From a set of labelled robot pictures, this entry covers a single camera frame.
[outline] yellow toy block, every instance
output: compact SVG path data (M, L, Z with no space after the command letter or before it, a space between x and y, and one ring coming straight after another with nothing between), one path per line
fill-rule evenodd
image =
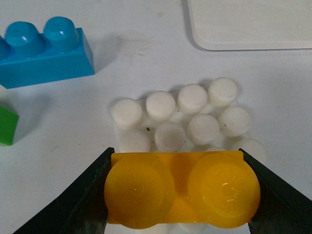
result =
M112 224L234 228L256 213L260 186L241 151L115 153L104 197Z

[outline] blue toy brick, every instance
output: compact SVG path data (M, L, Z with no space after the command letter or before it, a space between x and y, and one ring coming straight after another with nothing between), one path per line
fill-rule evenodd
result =
M10 53L10 46L0 36L0 60L6 58Z
M2 86L10 89L26 85L90 76L95 73L93 68L93 54L83 30L81 28L75 28L73 24L71 25L68 22L70 20L66 18L56 17L50 20L54 23L54 27L58 24L60 31L64 30L68 32L69 37L60 38L57 32L56 36L51 36L51 32L57 30L49 26L48 21L45 27L47 36L44 33L38 33L38 37L44 39L44 51L34 57L27 56L29 52L27 48L16 49L15 46L17 46L17 43L14 44L13 42L15 41L9 36L7 37L6 34L5 40L11 48L9 55L0 60L0 84ZM66 30L67 26L64 27L62 23L74 27L74 30ZM32 48L36 45L27 44L24 46ZM4 49L7 51L6 45L4 44L1 47L0 44L0 54L2 54Z

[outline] plastic toy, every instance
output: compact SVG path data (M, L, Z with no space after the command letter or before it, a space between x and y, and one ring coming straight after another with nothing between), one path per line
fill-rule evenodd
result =
M256 213L260 187L240 151L119 153L112 155L104 196L109 223L233 228Z
M12 145L19 116L0 106L0 145Z
M261 190L260 205L248 223L251 234L312 233L312 201L241 151L244 161L256 174ZM103 188L113 152L113 148L108 148L102 153L59 197L15 234L104 233L107 209Z
M54 17L40 34L29 22L14 22L0 37L0 84L5 88L93 75L93 54L81 28Z

